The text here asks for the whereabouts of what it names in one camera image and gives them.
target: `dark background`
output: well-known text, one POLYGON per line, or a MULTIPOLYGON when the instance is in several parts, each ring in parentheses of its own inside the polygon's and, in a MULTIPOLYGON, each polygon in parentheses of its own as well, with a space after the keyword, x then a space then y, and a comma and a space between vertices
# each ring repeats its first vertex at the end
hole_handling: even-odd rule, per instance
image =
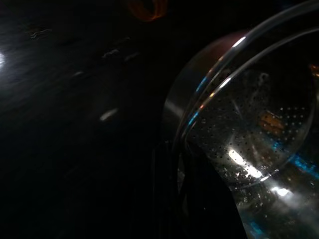
POLYGON ((150 237, 151 154, 175 77, 209 42, 296 2, 169 0, 141 22, 124 0, 1 1, 0 237, 150 237))

